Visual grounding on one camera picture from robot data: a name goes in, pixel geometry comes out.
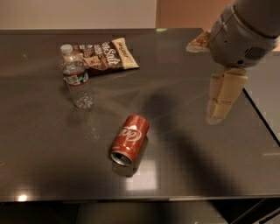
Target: bottle label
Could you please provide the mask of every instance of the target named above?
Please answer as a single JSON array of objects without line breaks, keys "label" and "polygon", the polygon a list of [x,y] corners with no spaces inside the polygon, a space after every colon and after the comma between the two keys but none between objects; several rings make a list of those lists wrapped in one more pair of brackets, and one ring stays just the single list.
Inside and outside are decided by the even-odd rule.
[{"label": "bottle label", "polygon": [[64,74],[64,79],[68,85],[79,86],[88,81],[88,73],[84,71],[83,73]]}]

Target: white wall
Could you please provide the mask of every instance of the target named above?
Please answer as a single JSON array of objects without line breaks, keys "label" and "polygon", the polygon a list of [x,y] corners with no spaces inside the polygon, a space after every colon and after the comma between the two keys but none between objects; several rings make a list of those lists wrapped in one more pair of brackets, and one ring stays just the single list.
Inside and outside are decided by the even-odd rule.
[{"label": "white wall", "polygon": [[154,28],[157,0],[1,0],[0,29]]}]

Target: can lid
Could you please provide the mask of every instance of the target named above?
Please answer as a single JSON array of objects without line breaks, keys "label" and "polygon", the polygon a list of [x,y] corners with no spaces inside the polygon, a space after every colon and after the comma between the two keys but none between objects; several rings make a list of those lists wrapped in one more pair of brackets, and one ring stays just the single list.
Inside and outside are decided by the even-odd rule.
[{"label": "can lid", "polygon": [[73,51],[73,47],[71,45],[62,45],[60,50],[62,53],[71,53]]},{"label": "can lid", "polygon": [[123,155],[121,152],[118,151],[113,151],[111,157],[119,165],[131,165],[132,163],[129,157]]}]

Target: wall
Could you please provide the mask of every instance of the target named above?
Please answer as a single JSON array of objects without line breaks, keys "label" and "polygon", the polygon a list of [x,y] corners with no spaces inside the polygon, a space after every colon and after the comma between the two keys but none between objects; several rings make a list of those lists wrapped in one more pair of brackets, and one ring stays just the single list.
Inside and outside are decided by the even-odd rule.
[{"label": "wall", "polygon": [[1,0],[0,29],[154,28],[157,0]]},{"label": "wall", "polygon": [[231,0],[158,0],[157,27],[202,27],[210,30]]}]

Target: black table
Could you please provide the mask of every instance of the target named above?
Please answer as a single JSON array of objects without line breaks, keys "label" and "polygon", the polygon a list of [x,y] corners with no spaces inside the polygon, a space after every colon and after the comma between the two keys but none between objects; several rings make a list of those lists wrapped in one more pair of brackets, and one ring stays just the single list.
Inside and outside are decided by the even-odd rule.
[{"label": "black table", "polygon": [[[206,123],[209,53],[186,52],[201,29],[0,31],[0,201],[278,197],[279,148],[242,94]],[[74,106],[59,67],[65,43],[125,37],[140,68],[90,79]],[[110,159],[125,119],[150,123],[136,167]]]}]

